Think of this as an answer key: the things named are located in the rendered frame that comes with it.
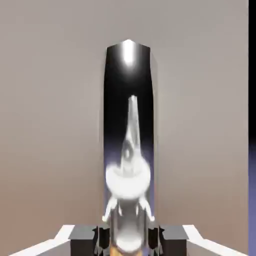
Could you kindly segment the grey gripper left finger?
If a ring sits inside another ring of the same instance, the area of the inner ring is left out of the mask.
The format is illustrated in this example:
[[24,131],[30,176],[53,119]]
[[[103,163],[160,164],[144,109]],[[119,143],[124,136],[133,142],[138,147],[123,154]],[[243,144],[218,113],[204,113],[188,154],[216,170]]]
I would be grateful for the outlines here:
[[65,224],[54,238],[8,256],[110,256],[110,228]]

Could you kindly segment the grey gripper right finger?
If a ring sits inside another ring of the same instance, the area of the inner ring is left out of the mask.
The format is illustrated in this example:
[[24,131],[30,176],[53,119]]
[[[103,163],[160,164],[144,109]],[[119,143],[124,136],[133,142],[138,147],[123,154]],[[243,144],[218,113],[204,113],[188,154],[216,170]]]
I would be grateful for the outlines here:
[[193,224],[148,228],[148,256],[248,256],[202,237]]

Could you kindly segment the beige cabinet door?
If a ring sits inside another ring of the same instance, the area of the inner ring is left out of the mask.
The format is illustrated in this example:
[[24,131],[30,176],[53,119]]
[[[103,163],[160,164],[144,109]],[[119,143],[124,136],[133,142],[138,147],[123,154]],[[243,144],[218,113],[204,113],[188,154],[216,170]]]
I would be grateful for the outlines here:
[[248,252],[248,0],[0,0],[0,256],[102,218],[106,47],[151,48],[157,214]]

